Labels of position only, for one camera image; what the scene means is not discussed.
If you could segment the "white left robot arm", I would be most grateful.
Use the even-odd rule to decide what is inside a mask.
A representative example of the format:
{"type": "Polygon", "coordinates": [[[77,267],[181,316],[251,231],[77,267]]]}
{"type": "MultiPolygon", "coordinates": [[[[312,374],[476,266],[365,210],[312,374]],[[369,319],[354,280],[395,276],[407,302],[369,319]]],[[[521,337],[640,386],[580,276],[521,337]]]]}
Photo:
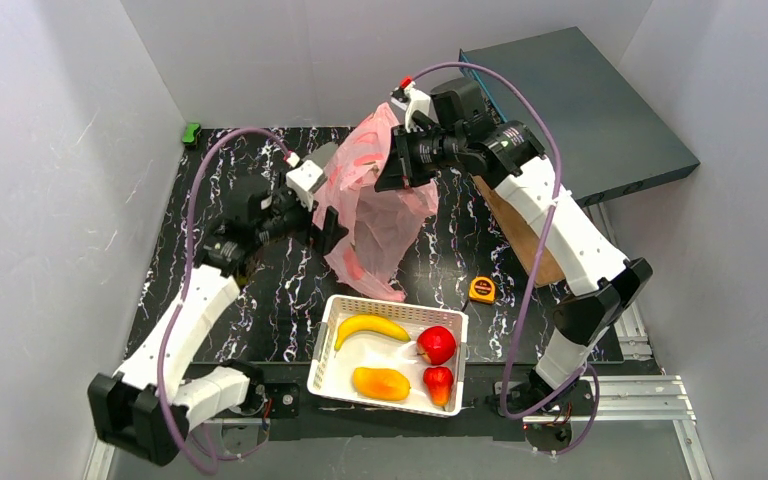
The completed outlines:
{"type": "Polygon", "coordinates": [[[184,375],[224,311],[239,297],[262,250],[294,238],[320,254],[347,235],[333,207],[315,195],[327,176],[303,166],[270,184],[237,180],[220,214],[191,256],[182,287],[142,345],[112,375],[88,386],[97,437],[158,466],[169,464],[189,434],[231,408],[250,404],[263,385],[260,369],[228,361],[191,381],[184,375]]]}

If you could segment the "pink plastic bag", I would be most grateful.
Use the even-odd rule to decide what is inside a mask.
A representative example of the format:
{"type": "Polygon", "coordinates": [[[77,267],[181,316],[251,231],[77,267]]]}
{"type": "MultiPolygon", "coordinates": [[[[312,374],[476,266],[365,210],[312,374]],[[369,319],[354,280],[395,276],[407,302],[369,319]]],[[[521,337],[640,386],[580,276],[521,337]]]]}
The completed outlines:
{"type": "Polygon", "coordinates": [[[314,222],[323,224],[326,209],[338,212],[348,229],[325,256],[339,282],[377,300],[402,302],[406,294],[394,289],[407,250],[426,220],[438,212],[437,185],[377,192],[391,147],[391,129],[399,124],[385,103],[367,116],[337,148],[324,173],[325,184],[316,192],[319,208],[314,222]]]}

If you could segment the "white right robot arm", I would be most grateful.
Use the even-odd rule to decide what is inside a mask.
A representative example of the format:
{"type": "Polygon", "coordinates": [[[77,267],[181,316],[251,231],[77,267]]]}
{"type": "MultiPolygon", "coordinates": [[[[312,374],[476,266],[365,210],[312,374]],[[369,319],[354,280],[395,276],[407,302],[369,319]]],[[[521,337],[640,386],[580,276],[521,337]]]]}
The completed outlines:
{"type": "Polygon", "coordinates": [[[515,397],[537,401],[566,390],[651,278],[651,265],[628,258],[602,235],[560,184],[531,130],[520,121],[496,123],[476,81],[457,78],[424,93],[405,79],[391,100],[405,116],[391,130],[376,191],[423,186],[437,171],[456,168],[482,179],[544,239],[570,293],[555,307],[549,344],[515,397]]]}

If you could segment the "yellow fake banana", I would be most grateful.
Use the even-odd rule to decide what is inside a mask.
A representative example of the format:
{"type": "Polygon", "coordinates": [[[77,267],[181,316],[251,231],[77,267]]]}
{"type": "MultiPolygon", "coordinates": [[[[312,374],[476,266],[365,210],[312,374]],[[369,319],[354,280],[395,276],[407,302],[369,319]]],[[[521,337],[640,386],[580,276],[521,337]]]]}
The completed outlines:
{"type": "Polygon", "coordinates": [[[363,314],[351,316],[338,326],[334,349],[339,351],[349,337],[363,332],[384,335],[403,343],[411,340],[408,332],[394,321],[377,315],[363,314]]]}

